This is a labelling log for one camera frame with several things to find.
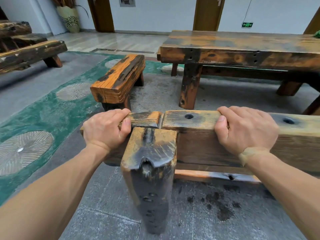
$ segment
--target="vase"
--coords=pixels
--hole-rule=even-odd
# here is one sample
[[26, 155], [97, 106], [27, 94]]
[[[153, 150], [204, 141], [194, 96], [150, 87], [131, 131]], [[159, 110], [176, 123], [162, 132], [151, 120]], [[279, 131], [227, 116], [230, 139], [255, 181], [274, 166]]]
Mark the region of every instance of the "vase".
[[61, 17], [63, 24], [71, 33], [79, 33], [79, 15], [75, 8], [70, 7], [57, 7], [57, 12]]

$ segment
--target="wooden bench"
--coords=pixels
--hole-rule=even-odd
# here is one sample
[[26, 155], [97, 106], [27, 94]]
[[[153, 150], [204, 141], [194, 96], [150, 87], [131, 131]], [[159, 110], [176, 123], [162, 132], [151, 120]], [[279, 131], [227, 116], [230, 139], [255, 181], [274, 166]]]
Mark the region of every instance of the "wooden bench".
[[[185, 64], [179, 106], [194, 109], [201, 75], [282, 81], [277, 94], [294, 96], [303, 83], [320, 92], [320, 39], [308, 34], [172, 31], [157, 59]], [[320, 115], [320, 96], [303, 112]]]
[[43, 60], [48, 67], [62, 67], [57, 54], [67, 51], [64, 41], [34, 36], [28, 22], [0, 22], [0, 74], [30, 67]]
[[[260, 183], [218, 142], [218, 111], [130, 113], [131, 135], [105, 158], [121, 166], [130, 195], [148, 232], [164, 231], [173, 178], [212, 182], [212, 177]], [[320, 177], [320, 117], [270, 113], [280, 128], [271, 153]]]
[[144, 85], [142, 72], [145, 66], [144, 55], [127, 55], [91, 85], [94, 99], [105, 111], [131, 109], [130, 90], [133, 86]]

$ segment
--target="exit sign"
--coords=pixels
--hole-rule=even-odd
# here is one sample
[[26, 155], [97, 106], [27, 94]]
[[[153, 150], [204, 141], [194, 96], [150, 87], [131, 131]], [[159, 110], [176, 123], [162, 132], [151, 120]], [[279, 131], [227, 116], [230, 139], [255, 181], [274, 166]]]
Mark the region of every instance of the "exit sign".
[[251, 28], [253, 23], [242, 23], [242, 28]]

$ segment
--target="circular pattern on rug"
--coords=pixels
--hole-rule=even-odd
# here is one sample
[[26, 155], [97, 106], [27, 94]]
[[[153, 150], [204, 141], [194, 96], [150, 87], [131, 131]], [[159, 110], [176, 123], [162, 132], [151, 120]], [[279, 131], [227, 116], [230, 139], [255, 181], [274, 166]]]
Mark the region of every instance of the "circular pattern on rug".
[[53, 136], [36, 130], [13, 136], [0, 144], [0, 176], [19, 172], [51, 146]]
[[[172, 65], [164, 65], [163, 67], [161, 67], [161, 71], [164, 73], [171, 74]], [[183, 76], [183, 67], [180, 67], [180, 66], [177, 67], [177, 75]]]
[[117, 64], [121, 59], [114, 59], [114, 60], [109, 60], [108, 62], [106, 62], [105, 67], [106, 68], [111, 68], [113, 67], [115, 64]]
[[71, 84], [56, 92], [57, 98], [65, 101], [82, 99], [89, 94], [91, 94], [90, 83]]

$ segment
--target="fingernail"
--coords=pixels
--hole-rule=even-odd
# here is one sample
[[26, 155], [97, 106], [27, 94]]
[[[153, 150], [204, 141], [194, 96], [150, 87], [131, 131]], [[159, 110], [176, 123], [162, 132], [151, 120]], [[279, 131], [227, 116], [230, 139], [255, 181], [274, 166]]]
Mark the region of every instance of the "fingernail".
[[219, 118], [218, 118], [218, 121], [224, 121], [224, 118], [225, 117], [223, 115], [220, 115]]

